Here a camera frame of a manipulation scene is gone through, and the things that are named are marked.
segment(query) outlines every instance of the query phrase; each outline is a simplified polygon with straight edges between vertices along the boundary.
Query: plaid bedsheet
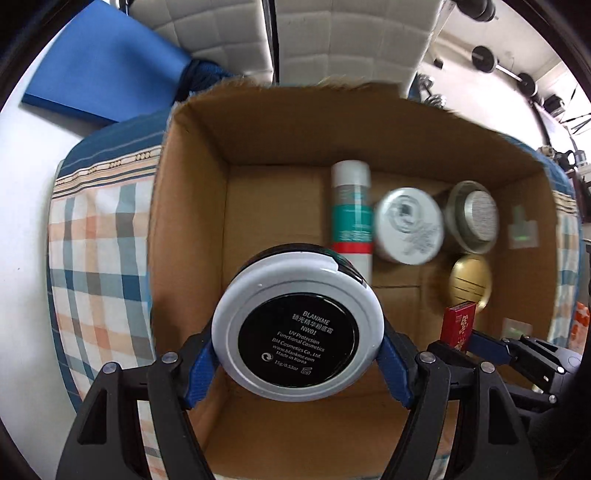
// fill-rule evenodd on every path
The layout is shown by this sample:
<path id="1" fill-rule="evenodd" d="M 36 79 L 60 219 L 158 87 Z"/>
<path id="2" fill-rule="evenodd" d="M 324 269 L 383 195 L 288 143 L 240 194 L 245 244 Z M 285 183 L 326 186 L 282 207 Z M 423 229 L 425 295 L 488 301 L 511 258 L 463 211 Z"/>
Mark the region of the plaid bedsheet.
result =
<path id="1" fill-rule="evenodd" d="M 155 359 L 146 248 L 168 114 L 143 116 L 87 137 L 57 174 L 48 223 L 47 293 L 57 357 L 76 410 L 104 363 L 132 368 Z M 506 139 L 544 164 L 554 191 L 558 278 L 548 340 L 565 345 L 582 250 L 574 191 L 555 164 Z M 166 479 L 148 403 L 140 402 L 139 417 L 152 477 Z M 446 459 L 434 466 L 434 478 Z"/>

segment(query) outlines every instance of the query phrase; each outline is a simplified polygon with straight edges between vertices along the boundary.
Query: quilted white panel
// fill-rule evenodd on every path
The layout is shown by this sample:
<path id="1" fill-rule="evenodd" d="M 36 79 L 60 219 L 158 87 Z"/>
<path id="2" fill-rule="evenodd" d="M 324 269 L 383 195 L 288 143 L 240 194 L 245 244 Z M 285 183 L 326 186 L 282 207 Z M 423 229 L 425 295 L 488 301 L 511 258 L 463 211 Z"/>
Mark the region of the quilted white panel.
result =
<path id="1" fill-rule="evenodd" d="M 275 0 L 280 82 L 390 80 L 406 96 L 443 0 Z"/>
<path id="2" fill-rule="evenodd" d="M 135 0 L 129 14 L 195 58 L 273 78 L 261 0 Z"/>

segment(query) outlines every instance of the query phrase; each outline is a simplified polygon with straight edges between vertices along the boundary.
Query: gold round tin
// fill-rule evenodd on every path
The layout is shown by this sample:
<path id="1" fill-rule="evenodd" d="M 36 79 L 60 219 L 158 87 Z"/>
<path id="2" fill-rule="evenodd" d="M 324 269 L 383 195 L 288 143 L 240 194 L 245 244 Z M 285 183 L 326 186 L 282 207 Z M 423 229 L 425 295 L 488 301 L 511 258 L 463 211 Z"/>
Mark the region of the gold round tin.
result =
<path id="1" fill-rule="evenodd" d="M 469 300 L 476 303 L 479 312 L 486 307 L 491 291 L 492 273 L 484 257 L 464 255 L 453 265 L 446 285 L 449 306 Z"/>

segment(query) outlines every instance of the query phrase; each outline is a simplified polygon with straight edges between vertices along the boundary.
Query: red small box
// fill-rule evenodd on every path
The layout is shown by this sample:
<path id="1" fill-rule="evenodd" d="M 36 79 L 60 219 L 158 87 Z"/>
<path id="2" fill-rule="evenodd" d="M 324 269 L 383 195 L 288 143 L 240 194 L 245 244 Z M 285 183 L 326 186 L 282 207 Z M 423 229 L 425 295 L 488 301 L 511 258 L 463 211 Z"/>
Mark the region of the red small box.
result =
<path id="1" fill-rule="evenodd" d="M 472 334 L 475 315 L 476 303 L 473 301 L 446 308 L 440 339 L 449 346 L 464 351 Z"/>

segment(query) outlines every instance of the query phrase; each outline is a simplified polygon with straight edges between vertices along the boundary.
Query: silver metal tin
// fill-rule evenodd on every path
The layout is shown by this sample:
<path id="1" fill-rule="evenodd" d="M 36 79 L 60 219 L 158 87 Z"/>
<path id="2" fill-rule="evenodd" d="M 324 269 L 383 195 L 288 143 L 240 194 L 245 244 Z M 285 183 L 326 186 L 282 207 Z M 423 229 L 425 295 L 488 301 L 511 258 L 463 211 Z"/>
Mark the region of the silver metal tin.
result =
<path id="1" fill-rule="evenodd" d="M 495 201 L 481 184 L 461 181 L 449 193 L 440 197 L 447 237 L 456 250 L 485 254 L 495 245 L 499 232 L 499 217 Z"/>

